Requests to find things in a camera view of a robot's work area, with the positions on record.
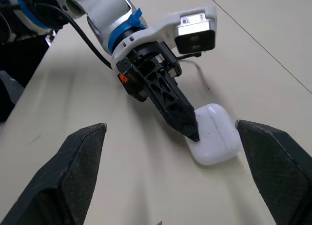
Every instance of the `blue ring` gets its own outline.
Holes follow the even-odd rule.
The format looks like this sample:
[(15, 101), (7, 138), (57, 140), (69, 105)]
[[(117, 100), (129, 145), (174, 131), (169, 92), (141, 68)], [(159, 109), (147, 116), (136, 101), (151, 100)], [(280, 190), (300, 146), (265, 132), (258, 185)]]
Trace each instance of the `blue ring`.
[(137, 9), (134, 14), (131, 14), (128, 20), (117, 27), (112, 33), (108, 41), (108, 50), (113, 53), (113, 46), (117, 38), (122, 35), (127, 30), (131, 29), (132, 27), (140, 27), (142, 29), (146, 29), (143, 24), (141, 24), (140, 17), (142, 15), (141, 9)]
[(42, 29), (50, 29), (49, 27), (45, 26), (35, 15), (32, 13), (26, 4), (22, 0), (18, 0), (18, 3), (20, 5), (20, 8), (22, 12), (37, 26), (39, 26)]

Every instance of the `white table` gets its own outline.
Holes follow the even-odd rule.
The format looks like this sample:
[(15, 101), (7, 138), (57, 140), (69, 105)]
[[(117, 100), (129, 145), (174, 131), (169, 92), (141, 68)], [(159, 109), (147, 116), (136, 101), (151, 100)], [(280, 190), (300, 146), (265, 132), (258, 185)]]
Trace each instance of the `white table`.
[[(132, 1), (149, 25), (174, 11), (213, 4)], [(312, 154), (312, 96), (228, 15), (217, 14), (217, 47), (193, 59), (203, 77), (183, 63), (181, 90), (195, 108), (218, 103), (236, 118), (287, 131)], [(100, 49), (86, 19), (78, 23)], [(129, 97), (71, 26), (59, 32), (2, 132), (0, 220), (69, 134), (99, 122), (108, 132), (85, 225), (275, 224), (243, 154), (197, 165), (184, 137), (150, 101)]]

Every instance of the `sticker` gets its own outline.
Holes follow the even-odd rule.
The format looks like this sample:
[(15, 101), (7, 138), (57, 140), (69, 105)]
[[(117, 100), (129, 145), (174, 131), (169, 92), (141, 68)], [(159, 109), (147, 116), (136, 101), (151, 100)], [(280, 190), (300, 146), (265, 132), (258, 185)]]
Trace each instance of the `sticker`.
[(181, 24), (196, 24), (206, 20), (205, 13), (189, 15), (181, 18)]

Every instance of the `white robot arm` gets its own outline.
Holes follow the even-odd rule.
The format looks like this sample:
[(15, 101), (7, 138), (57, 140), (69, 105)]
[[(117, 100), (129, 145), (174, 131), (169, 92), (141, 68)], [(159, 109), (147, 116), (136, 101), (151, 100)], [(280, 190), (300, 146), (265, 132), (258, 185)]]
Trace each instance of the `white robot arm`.
[[(6, 7), (14, 9), (17, 18), (13, 19), (7, 13), (12, 10)], [(0, 13), (2, 44), (46, 34), (68, 22), (75, 27), (73, 19), (86, 14), (103, 49), (112, 56), (111, 63), (86, 41), (78, 26), (75, 29), (117, 72), (128, 94), (141, 102), (149, 97), (170, 126), (199, 140), (194, 109), (174, 80), (182, 70), (171, 50), (176, 47), (183, 55), (200, 56), (213, 49), (217, 23), (214, 7), (174, 13), (152, 27), (130, 0), (0, 0)]]

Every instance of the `black cable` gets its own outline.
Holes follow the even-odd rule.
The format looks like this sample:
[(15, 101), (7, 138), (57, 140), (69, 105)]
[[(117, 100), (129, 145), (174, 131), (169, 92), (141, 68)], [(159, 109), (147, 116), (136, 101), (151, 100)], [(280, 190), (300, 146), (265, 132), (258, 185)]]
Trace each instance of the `black cable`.
[(4, 10), (19, 10), (19, 4), (0, 4), (0, 11)]
[(88, 37), (85, 35), (83, 30), (77, 25), (77, 23), (71, 18), (67, 13), (65, 13), (63, 10), (61, 10), (58, 7), (55, 7), (50, 4), (46, 3), (36, 3), (37, 7), (45, 7), (50, 10), (54, 10), (61, 14), (64, 18), (68, 20), (68, 22), (72, 25), (72, 27), (77, 31), (77, 33), (81, 36), (81, 38), (87, 43), (87, 45), (90, 47), (90, 49), (93, 51), (93, 53), (110, 69), (112, 69), (110, 62), (108, 62), (103, 55), (97, 50), (97, 48), (92, 44), (92, 42), (88, 39)]
[(183, 59), (190, 58), (190, 57), (196, 57), (196, 58), (201, 57), (201, 52), (191, 53), (191, 54), (179, 56), (179, 57), (177, 57), (177, 59), (178, 60), (183, 60)]
[[(64, 18), (68, 20), (68, 22), (72, 25), (72, 27), (77, 31), (77, 33), (81, 36), (81, 38), (85, 41), (85, 43), (89, 46), (89, 48), (93, 51), (93, 53), (110, 69), (112, 69), (110, 62), (108, 62), (104, 56), (97, 50), (97, 48), (92, 44), (92, 42), (85, 35), (83, 30), (77, 25), (77, 23), (63, 10), (58, 7), (55, 7), (46, 3), (35, 3), (37, 7), (44, 7), (53, 11), (58, 12)], [(20, 6), (18, 4), (0, 4), (0, 10), (18, 10)]]

